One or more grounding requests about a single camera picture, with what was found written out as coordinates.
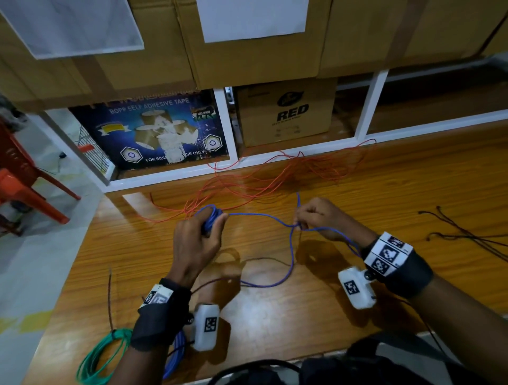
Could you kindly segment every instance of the leaf logo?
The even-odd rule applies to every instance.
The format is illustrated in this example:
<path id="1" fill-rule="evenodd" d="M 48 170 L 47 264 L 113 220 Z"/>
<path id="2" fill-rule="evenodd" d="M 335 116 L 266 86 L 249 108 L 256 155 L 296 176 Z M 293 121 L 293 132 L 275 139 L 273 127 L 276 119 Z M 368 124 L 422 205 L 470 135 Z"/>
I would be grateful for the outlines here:
<path id="1" fill-rule="evenodd" d="M 282 95 L 279 100 L 277 101 L 277 105 L 281 107 L 287 107 L 291 106 L 297 102 L 299 102 L 302 99 L 303 91 L 296 92 L 296 91 L 290 91 L 286 92 L 284 95 Z"/>

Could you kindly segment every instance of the coiled green wire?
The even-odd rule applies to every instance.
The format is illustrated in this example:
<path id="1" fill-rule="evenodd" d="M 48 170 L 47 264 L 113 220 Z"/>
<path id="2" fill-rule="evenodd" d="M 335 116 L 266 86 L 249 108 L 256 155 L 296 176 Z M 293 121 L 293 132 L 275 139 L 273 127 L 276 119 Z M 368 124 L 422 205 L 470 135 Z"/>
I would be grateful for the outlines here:
<path id="1" fill-rule="evenodd" d="M 100 373 L 106 366 L 108 366 L 108 364 L 113 360 L 113 358 L 116 357 L 120 351 L 121 357 L 123 357 L 125 351 L 131 343 L 131 337 L 132 329 L 119 329 L 109 333 L 92 349 L 90 353 L 88 353 L 83 362 L 81 362 L 81 365 L 79 365 L 78 371 L 76 373 L 76 380 L 83 385 L 107 384 L 113 373 L 106 377 L 100 376 Z M 120 346 L 110 357 L 110 359 L 99 370 L 97 370 L 97 363 L 99 362 L 99 358 L 101 357 L 102 352 L 106 346 L 117 339 L 121 340 Z"/>

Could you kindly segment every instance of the white paper sheet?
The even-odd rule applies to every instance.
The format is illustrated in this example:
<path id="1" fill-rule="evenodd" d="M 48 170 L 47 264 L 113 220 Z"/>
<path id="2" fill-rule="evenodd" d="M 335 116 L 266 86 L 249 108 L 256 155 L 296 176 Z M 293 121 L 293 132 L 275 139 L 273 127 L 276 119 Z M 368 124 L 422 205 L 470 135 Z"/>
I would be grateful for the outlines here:
<path id="1" fill-rule="evenodd" d="M 36 59 L 144 49 L 127 0 L 0 0 Z"/>
<path id="2" fill-rule="evenodd" d="M 205 43 L 305 31 L 309 0 L 197 0 Z"/>

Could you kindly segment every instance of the chair back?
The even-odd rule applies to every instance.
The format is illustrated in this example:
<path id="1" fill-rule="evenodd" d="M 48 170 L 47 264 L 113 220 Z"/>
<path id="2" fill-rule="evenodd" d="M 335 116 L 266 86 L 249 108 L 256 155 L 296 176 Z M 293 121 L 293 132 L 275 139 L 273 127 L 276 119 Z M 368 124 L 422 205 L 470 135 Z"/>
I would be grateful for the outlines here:
<path id="1" fill-rule="evenodd" d="M 31 187 L 39 177 L 34 161 L 0 119 L 0 167 L 9 170 L 21 183 Z"/>

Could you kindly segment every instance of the bundle of blue wire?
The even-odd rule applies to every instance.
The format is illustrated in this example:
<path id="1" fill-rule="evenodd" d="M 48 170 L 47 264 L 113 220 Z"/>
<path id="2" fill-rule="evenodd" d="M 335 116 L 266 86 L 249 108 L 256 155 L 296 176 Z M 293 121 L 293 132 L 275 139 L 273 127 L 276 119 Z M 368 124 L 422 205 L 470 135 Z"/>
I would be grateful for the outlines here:
<path id="1" fill-rule="evenodd" d="M 297 204 L 298 204 L 298 207 L 300 207 L 300 194 L 297 194 L 297 196 L 298 196 L 298 203 Z M 201 212 L 202 210 L 204 210 L 207 207 L 211 207 L 212 208 L 212 213 L 208 217 L 206 222 L 203 224 L 203 232 L 205 234 L 209 234 L 211 232 L 213 223 L 223 213 L 223 211 L 218 209 L 215 205 L 207 205 L 207 206 L 203 207 L 201 210 L 199 210 L 198 212 Z M 276 218 L 276 217 L 274 217 L 273 215 L 270 215 L 270 214 L 248 213 L 248 212 L 233 212 L 233 213 L 230 213 L 229 215 L 267 216 L 269 218 L 272 218 L 272 219 L 276 220 L 281 225 L 291 229 L 291 231 L 289 233 L 289 248 L 290 248 L 290 251 L 291 251 L 291 266 L 290 266 L 290 268 L 288 270 L 288 273 L 284 276 L 284 278 L 282 278 L 280 281 L 278 281 L 276 283 L 273 283 L 273 284 L 270 284 L 270 285 L 257 285 L 255 283 L 251 283 L 251 282 L 247 282 L 247 281 L 244 281 L 244 280 L 240 280 L 240 282 L 243 285 L 250 286 L 250 287 L 275 287 L 275 286 L 278 286 L 281 283 L 285 282 L 289 278 L 289 276 L 291 275 L 291 273 L 293 271 L 293 267 L 295 265 L 295 253 L 293 251 L 293 243 L 292 243 L 291 240 L 293 238 L 293 232 L 294 232 L 295 228 L 300 227 L 300 225 L 299 224 L 287 224 L 287 223 L 284 223 L 279 218 Z M 356 243 L 354 243 L 350 238 L 348 238 L 346 235 L 344 235 L 342 232 L 340 232 L 337 229 L 333 229 L 331 227 L 318 227 L 318 228 L 314 228 L 314 229 L 305 229 L 305 230 L 301 229 L 301 230 L 302 231 L 330 230 L 330 231 L 333 231 L 335 233 L 338 233 L 338 234 L 340 234 L 346 240 L 347 246 L 350 248 L 350 250 L 353 252 L 353 254 L 356 255 L 356 256 L 360 256 L 360 249 L 359 249 L 358 245 Z M 164 371 L 164 379 L 168 378 L 175 371 L 175 369 L 178 367 L 178 364 L 182 360 L 183 354 L 185 353 L 184 352 L 185 351 L 185 344 L 186 344 L 185 336 L 184 336 L 183 332 L 180 331 L 176 335 L 175 341 L 173 342 L 173 348 L 174 349 L 178 349 L 178 351 L 171 356 L 171 359 L 167 363 L 166 369 Z"/>

